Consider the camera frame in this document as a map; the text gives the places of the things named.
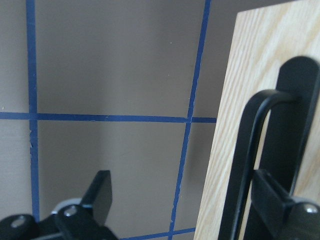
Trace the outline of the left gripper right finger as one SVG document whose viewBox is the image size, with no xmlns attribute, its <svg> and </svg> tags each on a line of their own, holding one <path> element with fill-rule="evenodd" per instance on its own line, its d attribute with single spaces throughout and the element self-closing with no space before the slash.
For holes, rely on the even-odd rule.
<svg viewBox="0 0 320 240">
<path fill-rule="evenodd" d="M 320 205 L 292 196 L 264 169 L 254 171 L 251 203 L 266 228 L 260 239 L 318 240 Z"/>
</svg>

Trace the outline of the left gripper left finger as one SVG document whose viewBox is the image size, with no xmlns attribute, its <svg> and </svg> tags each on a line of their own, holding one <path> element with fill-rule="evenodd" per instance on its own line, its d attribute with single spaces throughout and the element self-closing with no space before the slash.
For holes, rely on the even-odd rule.
<svg viewBox="0 0 320 240">
<path fill-rule="evenodd" d="M 112 205 L 109 170 L 95 175 L 82 198 L 60 202 L 51 214 L 36 221 L 30 214 L 16 214 L 0 221 L 2 240 L 115 240 L 105 226 Z"/>
</svg>

